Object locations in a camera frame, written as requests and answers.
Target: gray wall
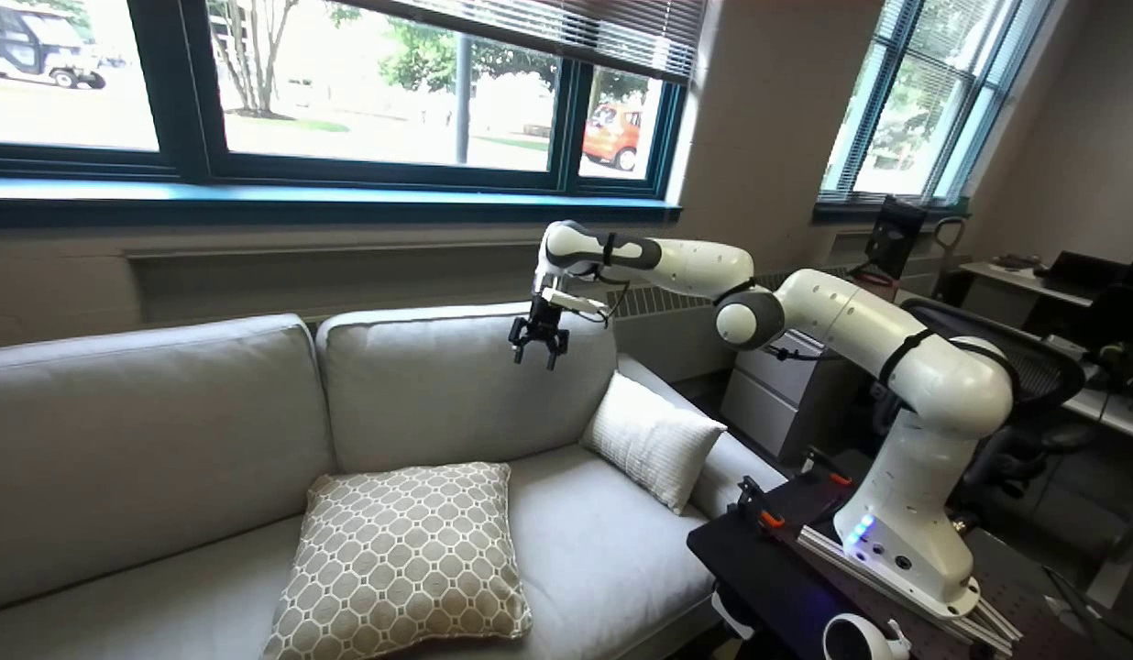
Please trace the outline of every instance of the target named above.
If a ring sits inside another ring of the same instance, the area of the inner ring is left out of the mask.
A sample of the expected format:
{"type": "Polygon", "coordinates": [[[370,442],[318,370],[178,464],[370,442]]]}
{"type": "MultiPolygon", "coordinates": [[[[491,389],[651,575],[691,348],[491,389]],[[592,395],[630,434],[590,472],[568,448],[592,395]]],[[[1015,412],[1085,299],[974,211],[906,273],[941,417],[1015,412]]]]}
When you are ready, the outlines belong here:
{"type": "Polygon", "coordinates": [[[974,207],[969,249],[1133,261],[1133,0],[1085,0],[1054,53],[1043,102],[974,207]]]}

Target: couch armrest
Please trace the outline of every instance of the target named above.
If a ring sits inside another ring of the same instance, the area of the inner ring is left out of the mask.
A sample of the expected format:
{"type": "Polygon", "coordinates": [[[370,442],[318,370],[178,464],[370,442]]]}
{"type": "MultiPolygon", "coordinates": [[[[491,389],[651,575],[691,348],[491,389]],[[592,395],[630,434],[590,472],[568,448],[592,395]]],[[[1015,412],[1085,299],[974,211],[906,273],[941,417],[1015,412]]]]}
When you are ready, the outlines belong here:
{"type": "MultiPolygon", "coordinates": [[[[681,392],[675,392],[662,378],[657,378],[646,364],[618,357],[615,370],[647,392],[672,401],[675,409],[695,412],[681,392]]],[[[728,503],[735,503],[739,481],[751,477],[762,491],[783,486],[783,472],[762,464],[756,453],[746,453],[734,434],[721,434],[702,464],[702,472],[695,481],[691,503],[719,519],[728,503]]]]}

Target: patterned pillow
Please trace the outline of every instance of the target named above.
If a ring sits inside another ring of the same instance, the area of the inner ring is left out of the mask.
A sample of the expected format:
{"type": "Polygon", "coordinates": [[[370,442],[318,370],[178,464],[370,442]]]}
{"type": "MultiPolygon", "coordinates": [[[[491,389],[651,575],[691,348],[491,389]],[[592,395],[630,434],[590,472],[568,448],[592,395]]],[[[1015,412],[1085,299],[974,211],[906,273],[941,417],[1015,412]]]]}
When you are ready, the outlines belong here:
{"type": "Polygon", "coordinates": [[[519,640],[510,465],[318,477],[262,656],[386,656],[519,640]]]}

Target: black table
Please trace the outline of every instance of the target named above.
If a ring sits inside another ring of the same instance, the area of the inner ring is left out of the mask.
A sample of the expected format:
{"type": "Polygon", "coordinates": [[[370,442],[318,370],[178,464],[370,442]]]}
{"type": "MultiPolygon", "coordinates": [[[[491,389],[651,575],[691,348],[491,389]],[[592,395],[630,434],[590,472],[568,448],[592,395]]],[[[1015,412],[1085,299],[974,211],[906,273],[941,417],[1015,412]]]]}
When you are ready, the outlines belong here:
{"type": "MultiPolygon", "coordinates": [[[[862,614],[878,626],[897,619],[919,660],[991,656],[986,645],[937,626],[932,618],[865,587],[796,543],[798,525],[823,529],[846,496],[851,486],[820,477],[793,481],[768,496],[743,488],[728,514],[689,532],[689,549],[714,575],[728,618],[757,632],[739,656],[820,656],[820,626],[834,614],[862,614]]],[[[969,547],[986,602],[1024,632],[1024,643],[1010,645],[1015,660],[1128,656],[1097,623],[1069,608],[1054,614],[1051,602],[1069,595],[1042,564],[986,532],[972,532],[969,547]]]]}

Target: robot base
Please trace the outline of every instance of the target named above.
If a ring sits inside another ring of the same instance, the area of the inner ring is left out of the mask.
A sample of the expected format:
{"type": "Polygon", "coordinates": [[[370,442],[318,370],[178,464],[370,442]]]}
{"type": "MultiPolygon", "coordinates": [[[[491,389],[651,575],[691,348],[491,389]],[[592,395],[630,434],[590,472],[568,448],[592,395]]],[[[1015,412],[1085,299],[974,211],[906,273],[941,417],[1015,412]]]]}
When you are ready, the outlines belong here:
{"type": "Polygon", "coordinates": [[[958,602],[936,602],[919,592],[912,592],[910,585],[903,581],[886,581],[878,573],[871,573],[868,564],[862,564],[856,559],[846,559],[844,547],[827,535],[820,535],[818,529],[798,529],[798,547],[807,547],[811,555],[818,555],[820,562],[834,564],[840,573],[862,581],[865,587],[876,587],[919,614],[926,614],[936,623],[963,634],[963,640],[974,640],[974,643],[986,643],[991,648],[996,648],[999,656],[1010,656],[1010,643],[1018,643],[1024,634],[978,595],[978,585],[969,581],[969,592],[958,599],[958,602]]]}

